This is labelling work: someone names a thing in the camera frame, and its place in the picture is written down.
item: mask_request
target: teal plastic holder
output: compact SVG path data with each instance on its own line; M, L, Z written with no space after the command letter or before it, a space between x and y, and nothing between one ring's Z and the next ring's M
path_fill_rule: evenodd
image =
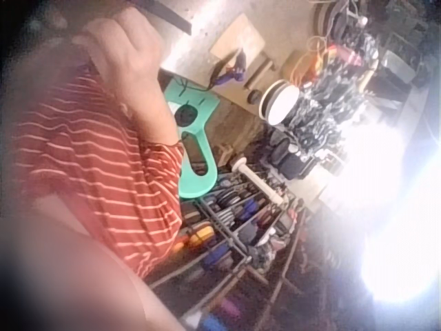
M189 87L199 88L191 83ZM210 92L198 91L187 88L183 92L183 86L172 79L165 89L165 99L170 105L173 113L179 106L190 105L196 108L197 116L191 124L185 127L178 126L179 135L182 139L184 133L188 133L196 140L201 154L207 164L207 172L204 175L196 174L185 151L181 177L179 179L179 196L184 199L194 199L210 191L216 183L218 170L213 157L212 149L209 146L207 135L205 134L205 124L207 123L213 111L219 104L219 99Z

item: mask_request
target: person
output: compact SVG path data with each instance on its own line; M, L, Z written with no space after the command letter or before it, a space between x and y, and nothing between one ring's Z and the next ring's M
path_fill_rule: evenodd
M93 65L65 73L14 127L29 207L20 277L51 326L183 330L142 281L181 226L183 146L158 83L161 38L126 8L72 41Z

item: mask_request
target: wooden board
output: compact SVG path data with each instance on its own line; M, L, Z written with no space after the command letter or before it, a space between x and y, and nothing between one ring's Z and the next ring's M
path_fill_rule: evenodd
M241 14L222 33L213 45L210 53L221 60L237 51L237 49L242 48L247 56L248 68L264 47L265 40L263 40L247 16ZM234 66L235 61L236 59L232 59L229 65Z

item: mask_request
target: hand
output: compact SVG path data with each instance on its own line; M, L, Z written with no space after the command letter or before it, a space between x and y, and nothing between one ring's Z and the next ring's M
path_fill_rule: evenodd
M73 38L84 46L106 86L119 101L138 110L158 90L162 41L136 8L126 8L112 19L95 19Z

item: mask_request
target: red striped shirt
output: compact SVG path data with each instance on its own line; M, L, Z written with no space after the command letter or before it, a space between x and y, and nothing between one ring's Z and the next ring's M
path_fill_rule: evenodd
M181 226L182 144L144 142L97 76L50 88L14 140L27 197L57 193L140 277L166 257Z

